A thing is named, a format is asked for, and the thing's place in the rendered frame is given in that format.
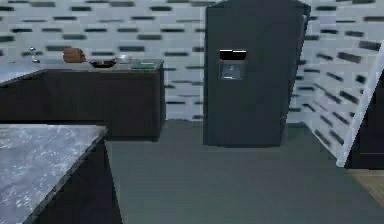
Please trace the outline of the silver sink faucet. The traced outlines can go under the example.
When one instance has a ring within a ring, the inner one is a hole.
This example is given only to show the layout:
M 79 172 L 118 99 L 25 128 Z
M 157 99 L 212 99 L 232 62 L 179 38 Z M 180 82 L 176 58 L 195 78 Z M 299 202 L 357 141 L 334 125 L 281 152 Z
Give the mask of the silver sink faucet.
M 31 56 L 31 61 L 32 63 L 40 63 L 40 60 L 36 58 L 36 48 L 30 47 L 29 48 L 30 56 Z

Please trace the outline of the black frying pan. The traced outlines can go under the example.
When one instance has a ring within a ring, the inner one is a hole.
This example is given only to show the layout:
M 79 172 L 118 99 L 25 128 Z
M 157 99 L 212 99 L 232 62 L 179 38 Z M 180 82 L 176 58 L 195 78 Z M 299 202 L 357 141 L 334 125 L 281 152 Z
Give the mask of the black frying pan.
M 111 68 L 116 64 L 116 60 L 91 60 L 89 64 L 94 68 Z

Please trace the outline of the dark grey fridge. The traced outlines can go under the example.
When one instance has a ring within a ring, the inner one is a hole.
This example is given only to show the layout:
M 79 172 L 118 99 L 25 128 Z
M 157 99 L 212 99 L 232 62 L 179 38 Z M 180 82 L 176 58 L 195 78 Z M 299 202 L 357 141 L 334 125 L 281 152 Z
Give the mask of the dark grey fridge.
M 310 12 L 301 0 L 221 0 L 206 8 L 204 144 L 281 144 Z

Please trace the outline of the marble top kitchen island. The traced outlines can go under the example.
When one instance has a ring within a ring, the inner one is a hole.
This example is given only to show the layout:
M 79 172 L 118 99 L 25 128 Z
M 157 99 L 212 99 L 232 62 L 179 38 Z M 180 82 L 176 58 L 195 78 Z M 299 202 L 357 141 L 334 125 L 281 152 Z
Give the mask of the marble top kitchen island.
M 123 224 L 106 132 L 0 124 L 0 224 Z

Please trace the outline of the dark brown kitchen counter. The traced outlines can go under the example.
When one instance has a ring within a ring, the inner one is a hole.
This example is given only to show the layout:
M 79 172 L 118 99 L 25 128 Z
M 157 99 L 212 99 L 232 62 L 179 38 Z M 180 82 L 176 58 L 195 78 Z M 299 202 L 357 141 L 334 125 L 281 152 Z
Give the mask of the dark brown kitchen counter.
M 134 63 L 154 70 L 133 70 Z M 89 63 L 0 64 L 0 123 L 102 125 L 107 137 L 160 137 L 166 117 L 163 62 L 133 59 L 111 68 Z

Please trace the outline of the brown bread loaf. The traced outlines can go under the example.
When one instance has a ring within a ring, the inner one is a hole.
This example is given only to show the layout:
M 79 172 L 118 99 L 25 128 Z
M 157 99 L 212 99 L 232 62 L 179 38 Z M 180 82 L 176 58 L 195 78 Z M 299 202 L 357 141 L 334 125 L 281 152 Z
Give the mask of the brown bread loaf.
M 66 48 L 63 51 L 63 60 L 66 63 L 82 63 L 86 61 L 86 58 L 80 48 Z

